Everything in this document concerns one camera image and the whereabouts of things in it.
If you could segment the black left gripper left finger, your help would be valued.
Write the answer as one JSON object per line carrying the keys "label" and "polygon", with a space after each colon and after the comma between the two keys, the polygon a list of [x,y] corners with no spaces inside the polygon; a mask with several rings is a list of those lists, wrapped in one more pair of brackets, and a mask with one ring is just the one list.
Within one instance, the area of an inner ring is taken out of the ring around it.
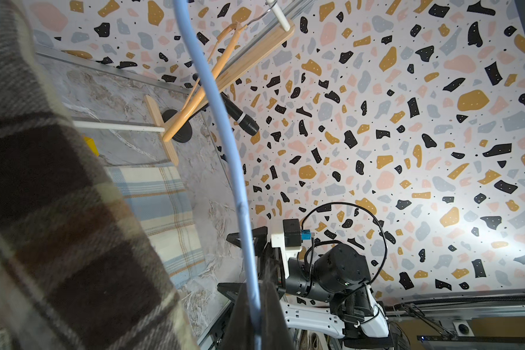
{"label": "black left gripper left finger", "polygon": [[253,326],[250,318],[249,299],[246,284],[243,298],[232,303],[230,319],[224,331],[220,349],[253,349]]}

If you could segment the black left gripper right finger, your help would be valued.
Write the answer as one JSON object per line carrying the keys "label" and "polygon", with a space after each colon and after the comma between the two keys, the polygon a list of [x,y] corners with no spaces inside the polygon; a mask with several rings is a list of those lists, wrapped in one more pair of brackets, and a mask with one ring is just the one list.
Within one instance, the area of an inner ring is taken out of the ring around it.
{"label": "black left gripper right finger", "polygon": [[275,285],[264,281],[260,286],[261,296],[261,349],[294,349]]}

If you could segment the light blue wire hanger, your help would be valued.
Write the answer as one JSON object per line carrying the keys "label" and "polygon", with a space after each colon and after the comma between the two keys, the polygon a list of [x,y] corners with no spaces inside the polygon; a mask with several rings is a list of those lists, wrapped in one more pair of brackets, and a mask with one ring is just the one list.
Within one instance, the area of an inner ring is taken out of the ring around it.
{"label": "light blue wire hanger", "polygon": [[[202,51],[190,23],[188,2],[175,1],[174,11],[176,13],[179,30],[192,58],[194,67],[198,73],[199,66],[203,67],[204,64],[195,64],[195,61],[193,60],[194,58],[200,58],[200,52]],[[255,249],[253,245],[252,228],[248,210],[248,199],[242,171],[242,160],[236,147],[233,131],[218,87],[212,90],[213,88],[214,86],[210,85],[210,87],[207,88],[206,93],[209,100],[209,107],[212,110],[216,126],[222,138],[223,149],[227,157],[227,163],[230,172],[233,197],[236,204],[236,215],[238,218],[239,236],[246,274],[245,284],[249,299],[250,318],[253,326],[253,349],[261,349],[260,289],[258,284],[258,272]]]}

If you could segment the brown plaid fringed scarf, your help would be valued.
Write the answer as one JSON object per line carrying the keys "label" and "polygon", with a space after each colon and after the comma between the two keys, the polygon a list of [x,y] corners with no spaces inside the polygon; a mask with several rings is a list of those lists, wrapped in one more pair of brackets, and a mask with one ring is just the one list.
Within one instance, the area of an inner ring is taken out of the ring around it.
{"label": "brown plaid fringed scarf", "polygon": [[0,325],[10,349],[196,349],[139,221],[0,1]]}

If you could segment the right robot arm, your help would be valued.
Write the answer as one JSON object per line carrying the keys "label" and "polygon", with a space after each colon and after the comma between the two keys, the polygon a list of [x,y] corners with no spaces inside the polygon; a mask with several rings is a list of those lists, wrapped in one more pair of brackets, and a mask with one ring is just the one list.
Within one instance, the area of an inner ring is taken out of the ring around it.
{"label": "right robot arm", "polygon": [[220,283],[232,303],[221,335],[221,349],[294,349],[291,329],[321,333],[335,348],[392,349],[394,340],[383,306],[373,297],[365,257],[333,240],[315,257],[319,242],[298,220],[285,220],[275,232],[252,231],[258,262],[260,323],[252,324],[248,287]]}

